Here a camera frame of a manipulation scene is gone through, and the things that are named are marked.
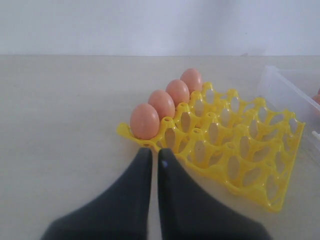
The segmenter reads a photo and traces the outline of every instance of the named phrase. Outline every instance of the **white wall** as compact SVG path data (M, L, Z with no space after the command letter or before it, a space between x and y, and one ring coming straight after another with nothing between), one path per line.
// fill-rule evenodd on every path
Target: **white wall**
M0 0L0 54L320 55L319 0Z

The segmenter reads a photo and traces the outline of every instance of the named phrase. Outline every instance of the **egg tray cup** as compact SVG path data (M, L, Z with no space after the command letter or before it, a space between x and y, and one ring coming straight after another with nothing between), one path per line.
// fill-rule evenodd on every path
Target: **egg tray cup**
M201 176L279 212L304 127L294 112L271 111L261 97L244 101L235 89L220 93L206 82L188 104L176 107L174 118L161 120L154 138L135 138L126 123L118 125L117 133L157 152L170 148Z

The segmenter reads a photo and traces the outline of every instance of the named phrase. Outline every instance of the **clear plastic box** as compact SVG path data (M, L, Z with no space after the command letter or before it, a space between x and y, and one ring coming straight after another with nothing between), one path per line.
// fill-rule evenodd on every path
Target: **clear plastic box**
M320 70L288 70L266 66L256 95L278 111L295 112L305 122L302 144L320 163L320 105L312 97L320 88Z

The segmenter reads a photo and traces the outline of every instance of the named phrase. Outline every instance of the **white table surface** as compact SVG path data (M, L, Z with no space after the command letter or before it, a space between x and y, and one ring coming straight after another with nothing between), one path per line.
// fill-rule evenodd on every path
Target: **white table surface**
M54 219L108 188L139 148L116 134L118 123L186 68L198 68L218 91L236 88L251 99L265 65L316 69L320 57L0 56L0 240L39 239ZM156 161L152 240L161 239ZM320 239L320 167L302 147L280 213L188 172L274 239Z

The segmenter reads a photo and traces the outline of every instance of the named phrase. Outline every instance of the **plastic egg tray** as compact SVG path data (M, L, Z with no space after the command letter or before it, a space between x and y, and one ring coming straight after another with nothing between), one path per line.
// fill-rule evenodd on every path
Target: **plastic egg tray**
M294 112L271 111L266 101L239 98L210 82L164 117L154 138L135 138L126 123L117 133L141 146L171 148L187 167L272 212L282 209L305 124Z

